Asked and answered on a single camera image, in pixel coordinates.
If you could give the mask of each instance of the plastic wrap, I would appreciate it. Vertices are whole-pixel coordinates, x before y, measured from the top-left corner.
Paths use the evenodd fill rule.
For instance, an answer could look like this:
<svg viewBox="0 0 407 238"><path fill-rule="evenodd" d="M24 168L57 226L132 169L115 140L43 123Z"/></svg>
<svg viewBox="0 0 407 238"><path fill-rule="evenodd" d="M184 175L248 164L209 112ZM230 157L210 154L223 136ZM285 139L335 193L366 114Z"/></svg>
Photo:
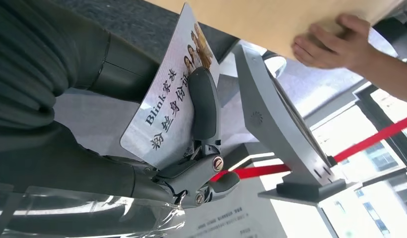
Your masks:
<svg viewBox="0 0 407 238"><path fill-rule="evenodd" d="M31 187L0 191L0 220L1 238L160 238L184 226L185 212L149 199Z"/></svg>

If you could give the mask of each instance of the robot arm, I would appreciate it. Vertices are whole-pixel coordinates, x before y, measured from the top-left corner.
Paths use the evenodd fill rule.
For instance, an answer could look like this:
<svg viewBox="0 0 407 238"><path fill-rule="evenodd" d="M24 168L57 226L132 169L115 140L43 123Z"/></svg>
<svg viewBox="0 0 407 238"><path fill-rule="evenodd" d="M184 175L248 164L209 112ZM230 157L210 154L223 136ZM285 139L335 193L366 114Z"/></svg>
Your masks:
<svg viewBox="0 0 407 238"><path fill-rule="evenodd" d="M203 69L190 77L198 152L153 180L137 163L83 148L53 121L55 97L66 89L140 102L157 69L134 46L49 1L0 0L0 183L19 193L36 186L169 203L185 193L187 207L231 191L236 176L215 190L206 184L222 158L218 99Z"/></svg>

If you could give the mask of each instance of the human hand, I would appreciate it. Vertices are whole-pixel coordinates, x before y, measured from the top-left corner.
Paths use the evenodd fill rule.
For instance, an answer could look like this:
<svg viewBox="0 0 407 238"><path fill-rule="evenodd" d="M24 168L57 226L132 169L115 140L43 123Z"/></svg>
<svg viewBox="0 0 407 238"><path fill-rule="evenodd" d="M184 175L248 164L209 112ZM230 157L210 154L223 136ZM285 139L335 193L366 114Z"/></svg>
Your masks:
<svg viewBox="0 0 407 238"><path fill-rule="evenodd" d="M342 14L337 23L348 30L343 38L312 24L309 32L329 50L322 49L306 36L299 35L292 45L294 56L306 66L317 68L345 67L357 72L372 59L376 49L368 43L370 23L354 15Z"/></svg>

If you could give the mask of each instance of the grey fabric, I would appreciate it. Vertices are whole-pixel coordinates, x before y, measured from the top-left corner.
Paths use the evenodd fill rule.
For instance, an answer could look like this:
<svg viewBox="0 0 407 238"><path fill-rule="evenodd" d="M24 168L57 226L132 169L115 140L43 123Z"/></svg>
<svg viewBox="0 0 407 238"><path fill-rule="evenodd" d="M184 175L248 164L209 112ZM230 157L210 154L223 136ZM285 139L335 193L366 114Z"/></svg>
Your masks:
<svg viewBox="0 0 407 238"><path fill-rule="evenodd" d="M178 14L143 0L52 0L98 22L162 61ZM220 60L237 38L200 24L215 58Z"/></svg>

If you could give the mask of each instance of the metal stand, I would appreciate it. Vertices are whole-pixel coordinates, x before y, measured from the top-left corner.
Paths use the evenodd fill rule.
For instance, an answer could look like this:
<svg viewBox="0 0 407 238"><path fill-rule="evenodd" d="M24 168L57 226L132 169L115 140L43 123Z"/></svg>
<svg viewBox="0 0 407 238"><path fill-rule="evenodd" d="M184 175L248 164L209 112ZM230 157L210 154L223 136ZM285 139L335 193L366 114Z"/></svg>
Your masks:
<svg viewBox="0 0 407 238"><path fill-rule="evenodd" d="M260 197L319 206L322 200L356 183L346 184L328 166L328 160L261 55L238 45L234 49L245 126L292 170L276 189Z"/></svg>

